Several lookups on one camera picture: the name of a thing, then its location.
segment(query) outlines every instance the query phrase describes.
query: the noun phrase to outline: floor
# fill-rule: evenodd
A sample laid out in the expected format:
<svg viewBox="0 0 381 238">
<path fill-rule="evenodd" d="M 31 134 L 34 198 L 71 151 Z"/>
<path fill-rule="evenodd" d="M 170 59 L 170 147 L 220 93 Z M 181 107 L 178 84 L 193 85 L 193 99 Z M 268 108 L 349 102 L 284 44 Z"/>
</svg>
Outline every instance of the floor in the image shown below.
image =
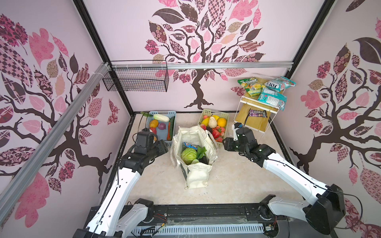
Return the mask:
<svg viewBox="0 0 381 238">
<path fill-rule="evenodd" d="M 197 125 L 200 113 L 178 113 L 175 133 L 179 126 Z M 229 115 L 229 127 L 235 113 Z M 136 118 L 127 141 L 125 152 L 134 142 L 132 135 L 145 126 L 146 118 L 141 114 Z M 259 144 L 267 144 L 282 154 L 279 144 L 269 127 L 263 135 L 254 132 Z M 302 200 L 301 195 L 273 173 L 250 162 L 237 152 L 228 152 L 221 148 L 209 176 L 208 186 L 185 190 L 185 179 L 180 168 L 175 169 L 169 153 L 155 159 L 146 167 L 130 193 L 128 201 L 134 203 L 139 198 L 153 201 L 155 204 L 212 204 L 212 203 L 258 203 L 269 194 Z"/>
</svg>

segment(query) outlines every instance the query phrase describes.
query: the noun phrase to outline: canvas bag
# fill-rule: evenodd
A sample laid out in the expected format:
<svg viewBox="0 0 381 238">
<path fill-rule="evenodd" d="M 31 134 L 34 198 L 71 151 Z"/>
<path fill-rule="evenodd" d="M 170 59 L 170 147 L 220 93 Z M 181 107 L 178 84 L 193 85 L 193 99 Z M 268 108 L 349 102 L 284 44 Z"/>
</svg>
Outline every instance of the canvas bag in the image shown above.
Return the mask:
<svg viewBox="0 0 381 238">
<path fill-rule="evenodd" d="M 200 126 L 190 128 L 179 127 L 177 134 L 172 139 L 170 151 L 171 161 L 175 168 L 182 167 L 184 174 L 185 189 L 200 188 L 208 186 L 209 173 L 212 169 L 212 164 L 217 159 L 217 143 L 211 139 L 212 135 L 209 131 L 204 131 Z M 209 164 L 196 163 L 186 165 L 181 159 L 182 145 L 184 142 L 192 145 L 204 146 L 206 148 L 206 156 L 209 159 Z"/>
</svg>

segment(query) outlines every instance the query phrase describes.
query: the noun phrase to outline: green cabbage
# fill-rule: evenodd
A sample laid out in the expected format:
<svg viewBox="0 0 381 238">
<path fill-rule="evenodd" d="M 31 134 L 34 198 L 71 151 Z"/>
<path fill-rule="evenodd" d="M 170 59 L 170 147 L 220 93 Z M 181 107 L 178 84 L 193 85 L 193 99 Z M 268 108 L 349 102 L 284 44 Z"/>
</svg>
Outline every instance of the green cabbage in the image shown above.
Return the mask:
<svg viewBox="0 0 381 238">
<path fill-rule="evenodd" d="M 184 161 L 186 165 L 190 165 L 191 162 L 197 158 L 197 152 L 193 148 L 186 148 L 181 153 L 181 159 Z"/>
</svg>

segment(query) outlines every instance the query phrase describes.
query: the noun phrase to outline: chip bag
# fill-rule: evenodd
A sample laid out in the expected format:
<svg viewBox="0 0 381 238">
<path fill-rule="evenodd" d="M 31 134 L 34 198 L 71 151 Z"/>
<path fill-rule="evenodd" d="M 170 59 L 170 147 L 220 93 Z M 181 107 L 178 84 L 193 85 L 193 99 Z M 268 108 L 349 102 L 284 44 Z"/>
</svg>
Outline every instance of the chip bag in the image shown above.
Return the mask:
<svg viewBox="0 0 381 238">
<path fill-rule="evenodd" d="M 266 82 L 265 85 L 273 91 L 280 92 L 285 88 L 289 88 L 291 86 L 295 87 L 296 83 L 285 77 L 277 77 L 271 81 Z"/>
<path fill-rule="evenodd" d="M 283 111 L 287 97 L 268 88 L 264 88 L 258 97 L 258 101 L 279 107 L 279 109 Z"/>
<path fill-rule="evenodd" d="M 262 92 L 262 89 L 265 87 L 263 83 L 260 83 L 255 78 L 245 78 L 239 79 L 238 83 L 246 90 L 250 96 L 259 95 Z"/>
</svg>

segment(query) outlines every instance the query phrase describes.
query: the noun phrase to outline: black wire basket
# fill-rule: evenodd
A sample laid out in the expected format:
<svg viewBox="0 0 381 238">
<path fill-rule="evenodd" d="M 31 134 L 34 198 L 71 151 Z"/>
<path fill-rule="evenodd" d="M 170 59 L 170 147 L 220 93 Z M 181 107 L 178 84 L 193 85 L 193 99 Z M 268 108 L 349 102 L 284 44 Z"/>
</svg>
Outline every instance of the black wire basket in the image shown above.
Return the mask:
<svg viewBox="0 0 381 238">
<path fill-rule="evenodd" d="M 103 77 L 107 90 L 117 91 L 119 88 L 123 91 L 167 92 L 169 76 L 166 61 L 138 61 L 151 61 L 157 66 L 136 63 L 123 65 L 123 67 L 115 65 L 114 71 L 107 72 Z"/>
</svg>

